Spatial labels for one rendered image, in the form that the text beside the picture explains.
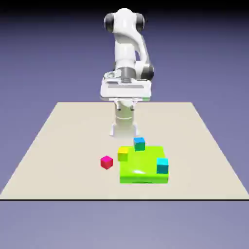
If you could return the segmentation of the small pink cube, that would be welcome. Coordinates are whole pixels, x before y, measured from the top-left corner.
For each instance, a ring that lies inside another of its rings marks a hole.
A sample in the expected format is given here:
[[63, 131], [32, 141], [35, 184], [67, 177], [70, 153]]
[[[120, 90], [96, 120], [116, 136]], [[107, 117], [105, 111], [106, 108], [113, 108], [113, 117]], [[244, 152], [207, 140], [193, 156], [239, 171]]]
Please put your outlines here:
[[101, 167], [104, 169], [109, 169], [113, 166], [113, 158], [110, 156], [104, 156], [101, 158]]

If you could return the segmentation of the large green box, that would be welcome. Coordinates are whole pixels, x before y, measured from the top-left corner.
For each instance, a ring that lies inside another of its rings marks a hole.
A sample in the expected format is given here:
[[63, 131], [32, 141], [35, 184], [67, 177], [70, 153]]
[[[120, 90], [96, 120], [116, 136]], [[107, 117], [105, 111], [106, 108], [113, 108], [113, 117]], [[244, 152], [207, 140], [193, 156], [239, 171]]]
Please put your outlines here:
[[162, 146], [146, 146], [144, 151], [135, 151], [127, 146], [128, 161], [120, 163], [120, 183], [162, 183], [166, 184], [168, 174], [157, 174], [157, 158], [166, 158]]

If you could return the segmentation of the small cyan cube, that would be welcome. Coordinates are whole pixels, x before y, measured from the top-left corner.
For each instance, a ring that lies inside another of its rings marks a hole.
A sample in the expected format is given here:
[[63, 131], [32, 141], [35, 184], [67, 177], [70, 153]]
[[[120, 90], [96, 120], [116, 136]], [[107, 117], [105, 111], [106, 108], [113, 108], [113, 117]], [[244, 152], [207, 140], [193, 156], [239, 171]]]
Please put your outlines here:
[[169, 160], [168, 158], [157, 158], [157, 174], [168, 174]]

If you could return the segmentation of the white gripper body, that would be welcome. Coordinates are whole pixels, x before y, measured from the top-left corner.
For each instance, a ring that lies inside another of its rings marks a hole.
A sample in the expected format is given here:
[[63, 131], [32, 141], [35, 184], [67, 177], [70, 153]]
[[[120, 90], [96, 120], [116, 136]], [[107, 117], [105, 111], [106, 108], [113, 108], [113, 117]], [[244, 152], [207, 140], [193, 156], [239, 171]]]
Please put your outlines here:
[[149, 80], [131, 79], [130, 83], [122, 83], [121, 78], [103, 78], [100, 96], [103, 100], [135, 100], [149, 101], [152, 83]]

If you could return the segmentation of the small yellow cube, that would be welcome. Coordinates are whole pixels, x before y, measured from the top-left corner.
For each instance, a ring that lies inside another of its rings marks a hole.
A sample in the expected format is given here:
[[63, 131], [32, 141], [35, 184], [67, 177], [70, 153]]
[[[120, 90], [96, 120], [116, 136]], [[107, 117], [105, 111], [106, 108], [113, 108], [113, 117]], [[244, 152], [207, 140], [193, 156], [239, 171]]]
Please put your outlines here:
[[117, 158], [119, 162], [128, 161], [128, 151], [129, 148], [127, 146], [121, 146], [118, 148]]

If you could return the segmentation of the small blue cube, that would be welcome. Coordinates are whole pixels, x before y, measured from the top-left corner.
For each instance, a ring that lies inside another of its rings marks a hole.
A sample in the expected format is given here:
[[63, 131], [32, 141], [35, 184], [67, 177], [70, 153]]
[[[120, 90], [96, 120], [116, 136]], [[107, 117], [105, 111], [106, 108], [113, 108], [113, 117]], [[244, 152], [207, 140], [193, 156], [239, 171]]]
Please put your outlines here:
[[133, 140], [134, 150], [135, 151], [144, 151], [145, 150], [145, 140], [143, 137], [135, 137]]

